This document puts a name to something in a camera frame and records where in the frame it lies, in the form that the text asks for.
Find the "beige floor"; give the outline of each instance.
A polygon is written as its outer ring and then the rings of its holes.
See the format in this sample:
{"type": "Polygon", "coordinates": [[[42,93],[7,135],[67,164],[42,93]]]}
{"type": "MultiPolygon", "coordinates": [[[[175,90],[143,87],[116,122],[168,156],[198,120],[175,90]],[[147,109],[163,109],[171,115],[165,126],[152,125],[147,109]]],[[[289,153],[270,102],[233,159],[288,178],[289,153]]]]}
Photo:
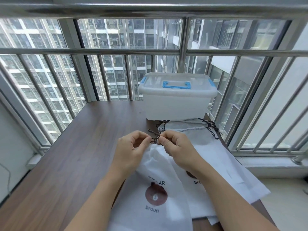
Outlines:
{"type": "Polygon", "coordinates": [[[281,231],[308,230],[308,184],[297,179],[261,179],[271,191],[262,199],[264,206],[281,231]]]}

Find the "hand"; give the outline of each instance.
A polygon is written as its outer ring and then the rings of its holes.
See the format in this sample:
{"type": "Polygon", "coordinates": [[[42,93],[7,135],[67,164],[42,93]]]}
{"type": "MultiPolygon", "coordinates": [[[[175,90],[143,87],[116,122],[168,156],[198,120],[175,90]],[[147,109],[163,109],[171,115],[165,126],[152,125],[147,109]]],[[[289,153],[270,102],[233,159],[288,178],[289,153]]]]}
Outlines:
{"type": "Polygon", "coordinates": [[[109,171],[125,180],[140,164],[143,153],[151,140],[148,134],[141,131],[134,131],[119,138],[109,171]]]}
{"type": "Polygon", "coordinates": [[[193,172],[199,162],[204,162],[184,133],[166,130],[160,134],[158,144],[162,144],[175,163],[187,171],[193,172]]]}

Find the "white cord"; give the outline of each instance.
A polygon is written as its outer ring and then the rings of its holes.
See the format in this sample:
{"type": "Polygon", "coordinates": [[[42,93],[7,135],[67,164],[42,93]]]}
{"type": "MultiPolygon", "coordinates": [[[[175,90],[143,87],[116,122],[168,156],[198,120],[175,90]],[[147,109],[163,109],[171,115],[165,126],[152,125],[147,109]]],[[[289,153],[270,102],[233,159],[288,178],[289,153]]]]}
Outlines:
{"type": "Polygon", "coordinates": [[[11,191],[10,191],[10,181],[11,181],[11,171],[9,171],[9,169],[7,167],[5,167],[3,164],[0,163],[0,166],[2,166],[6,171],[8,171],[9,173],[9,179],[7,181],[7,192],[9,194],[9,196],[11,196],[11,191]]]}

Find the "bear logo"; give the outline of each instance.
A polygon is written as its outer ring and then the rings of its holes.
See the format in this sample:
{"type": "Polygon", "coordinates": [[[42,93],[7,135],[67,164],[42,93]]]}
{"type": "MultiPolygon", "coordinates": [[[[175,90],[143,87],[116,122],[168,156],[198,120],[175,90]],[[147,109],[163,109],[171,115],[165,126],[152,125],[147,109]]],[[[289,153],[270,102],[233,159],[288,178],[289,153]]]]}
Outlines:
{"type": "Polygon", "coordinates": [[[167,201],[168,195],[162,186],[151,182],[151,185],[145,191],[145,198],[150,204],[159,206],[167,201]]]}
{"type": "Polygon", "coordinates": [[[192,175],[190,172],[186,171],[187,175],[194,178],[194,179],[197,179],[194,175],[192,175]]]}

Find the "wooden table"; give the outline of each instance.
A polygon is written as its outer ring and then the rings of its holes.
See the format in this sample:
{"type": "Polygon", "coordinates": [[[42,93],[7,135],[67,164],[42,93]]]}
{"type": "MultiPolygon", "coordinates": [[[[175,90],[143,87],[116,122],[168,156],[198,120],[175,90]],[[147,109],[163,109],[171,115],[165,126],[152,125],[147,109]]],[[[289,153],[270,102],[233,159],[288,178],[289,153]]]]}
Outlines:
{"type": "MultiPolygon", "coordinates": [[[[141,101],[88,103],[0,209],[2,231],[64,230],[106,174],[118,138],[155,130],[141,101]]],[[[261,201],[254,207],[271,222],[261,201]]],[[[195,231],[222,230],[207,219],[195,231]]]]}

